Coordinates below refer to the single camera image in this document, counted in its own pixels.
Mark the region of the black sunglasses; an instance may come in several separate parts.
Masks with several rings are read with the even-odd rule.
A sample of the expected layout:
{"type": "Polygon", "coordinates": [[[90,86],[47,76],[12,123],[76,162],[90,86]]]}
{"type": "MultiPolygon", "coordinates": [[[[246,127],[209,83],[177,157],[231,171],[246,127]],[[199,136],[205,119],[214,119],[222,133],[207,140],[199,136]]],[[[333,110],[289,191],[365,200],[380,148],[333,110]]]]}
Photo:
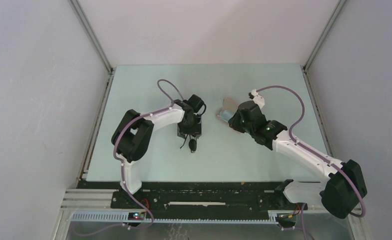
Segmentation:
{"type": "Polygon", "coordinates": [[[187,140],[189,140],[188,142],[188,147],[190,149],[191,153],[195,153],[197,150],[197,138],[196,135],[188,135],[186,134],[184,137],[184,142],[182,144],[182,146],[180,147],[180,149],[182,149],[184,147],[184,145],[186,144],[187,140]]]}

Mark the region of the pink glasses case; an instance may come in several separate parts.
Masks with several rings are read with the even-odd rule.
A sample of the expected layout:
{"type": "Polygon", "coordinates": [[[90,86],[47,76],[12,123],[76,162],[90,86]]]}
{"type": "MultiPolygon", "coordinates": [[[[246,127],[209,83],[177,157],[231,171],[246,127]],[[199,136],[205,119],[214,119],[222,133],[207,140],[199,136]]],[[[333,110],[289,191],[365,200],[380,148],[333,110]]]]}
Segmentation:
{"type": "Polygon", "coordinates": [[[218,119],[221,123],[223,123],[229,128],[230,127],[229,123],[221,120],[219,117],[217,117],[217,114],[219,113],[220,110],[228,110],[233,114],[235,114],[238,109],[238,106],[239,106],[238,102],[236,102],[231,98],[225,97],[222,101],[222,106],[215,112],[216,119],[218,119]]]}

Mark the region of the light blue cleaning cloth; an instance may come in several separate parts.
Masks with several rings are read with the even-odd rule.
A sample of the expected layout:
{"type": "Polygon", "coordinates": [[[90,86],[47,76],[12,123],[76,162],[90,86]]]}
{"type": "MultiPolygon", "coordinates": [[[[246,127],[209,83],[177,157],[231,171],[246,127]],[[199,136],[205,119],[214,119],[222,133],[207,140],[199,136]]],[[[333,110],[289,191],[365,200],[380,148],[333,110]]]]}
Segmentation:
{"type": "Polygon", "coordinates": [[[217,117],[219,117],[221,120],[228,122],[234,114],[226,109],[220,110],[219,113],[217,114],[217,117]]]}

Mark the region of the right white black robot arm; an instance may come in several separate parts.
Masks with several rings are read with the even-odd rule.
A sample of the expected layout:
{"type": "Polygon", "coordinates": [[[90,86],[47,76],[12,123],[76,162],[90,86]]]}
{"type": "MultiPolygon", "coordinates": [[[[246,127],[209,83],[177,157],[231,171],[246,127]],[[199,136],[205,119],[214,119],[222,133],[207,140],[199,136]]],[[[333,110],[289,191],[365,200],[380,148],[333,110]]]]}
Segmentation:
{"type": "Polygon", "coordinates": [[[274,196],[277,207],[287,209],[299,203],[321,205],[333,216],[344,219],[354,214],[354,208],[367,195],[362,169],[356,161],[344,162],[317,152],[291,136],[285,125],[267,120],[254,101],[240,104],[228,124],[237,132],[248,133],[257,144],[291,158],[319,177],[318,182],[286,180],[274,196]]]}

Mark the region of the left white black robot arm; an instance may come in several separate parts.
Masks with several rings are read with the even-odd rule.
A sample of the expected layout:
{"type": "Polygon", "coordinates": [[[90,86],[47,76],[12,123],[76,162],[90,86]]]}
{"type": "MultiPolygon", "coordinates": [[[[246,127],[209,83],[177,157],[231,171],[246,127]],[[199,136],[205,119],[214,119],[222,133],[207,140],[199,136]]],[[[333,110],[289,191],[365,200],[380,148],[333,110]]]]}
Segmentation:
{"type": "Polygon", "coordinates": [[[172,105],[155,112],[141,114],[128,110],[115,130],[111,142],[113,156],[121,164],[121,187],[126,191],[122,201],[129,208],[142,202],[138,190],[142,186],[138,161],[146,154],[152,134],[166,126],[177,125],[178,137],[189,145],[191,153],[197,150],[197,139],[202,135],[204,101],[193,94],[189,99],[176,99],[172,105]]]}

